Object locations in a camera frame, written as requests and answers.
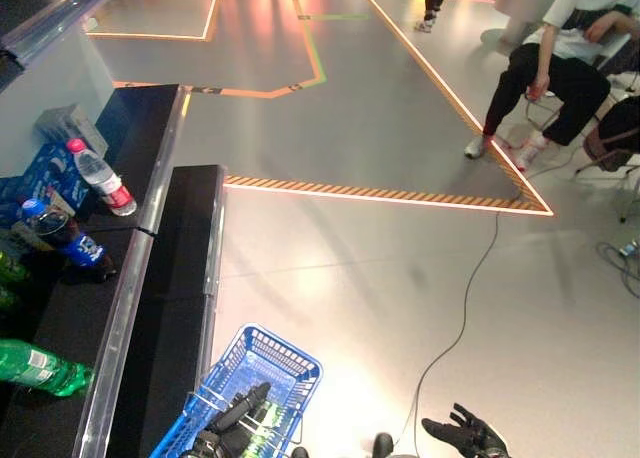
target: white sneaker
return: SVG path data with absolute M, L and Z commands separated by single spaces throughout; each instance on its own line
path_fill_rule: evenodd
M 416 31 L 421 31 L 423 33 L 431 33 L 431 28 L 433 28 L 433 25 L 435 23 L 436 23 L 435 18 L 432 18 L 430 20 L 420 20 L 416 23 L 413 29 Z
M 476 136 L 464 149 L 464 156 L 471 160 L 480 158 L 482 155 L 484 155 L 484 152 L 487 151 L 487 148 L 491 144 L 492 139 L 493 136 Z
M 524 173 L 529 169 L 535 157 L 538 156 L 548 144 L 549 140 L 542 136 L 539 131 L 534 132 L 527 141 L 525 141 L 524 145 L 522 145 L 522 148 L 513 160 L 513 164 L 516 165 L 516 168 L 518 168 L 520 172 Z

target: person's hand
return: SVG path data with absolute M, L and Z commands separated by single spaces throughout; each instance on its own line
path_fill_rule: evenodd
M 549 89 L 550 82 L 551 79 L 549 78 L 548 73 L 545 73 L 544 75 L 538 73 L 536 79 L 533 80 L 533 83 L 529 85 L 529 89 L 527 90 L 527 97 L 532 101 L 538 101 L 538 98 L 544 95 Z
M 449 416 L 460 426 L 424 418 L 423 428 L 434 438 L 449 443 L 465 458 L 509 458 L 507 445 L 489 425 L 458 403 L 454 403 L 453 409 L 462 417 L 453 412 Z
M 618 19 L 618 11 L 610 11 L 606 15 L 601 16 L 584 32 L 584 38 L 591 43 L 598 43 L 604 34 L 609 31 Z

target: standing person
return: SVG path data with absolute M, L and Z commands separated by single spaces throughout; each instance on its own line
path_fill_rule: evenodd
M 424 0 L 424 19 L 416 23 L 416 31 L 431 33 L 431 28 L 436 22 L 436 16 L 440 11 L 444 0 Z
M 566 146 L 585 127 L 604 102 L 609 82 L 591 63 L 603 48 L 609 32 L 640 38 L 640 0 L 555 0 L 544 25 L 516 48 L 508 69 L 500 75 L 481 137 L 465 148 L 468 158 L 478 158 L 494 139 L 503 118 L 518 104 L 520 95 L 537 100 L 547 89 L 563 101 L 556 121 L 525 141 L 514 164 L 526 171 L 534 158 L 554 141 Z

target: white shirt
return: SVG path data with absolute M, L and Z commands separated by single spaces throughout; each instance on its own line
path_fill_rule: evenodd
M 545 23 L 559 28 L 553 54 L 560 58 L 579 58 L 586 63 L 593 63 L 602 51 L 604 44 L 587 41 L 584 38 L 584 30 L 578 28 L 563 30 L 561 28 L 575 9 L 609 10 L 615 5 L 630 7 L 636 16 L 640 13 L 640 0 L 555 0 L 543 18 Z M 524 42 L 540 43 L 542 33 L 543 29 L 540 28 Z

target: white wall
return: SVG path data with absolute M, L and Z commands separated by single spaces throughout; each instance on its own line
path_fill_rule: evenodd
M 80 103 L 95 122 L 113 85 L 93 43 L 78 28 L 0 93 L 0 177 L 21 175 L 43 144 L 33 124 L 44 110 Z

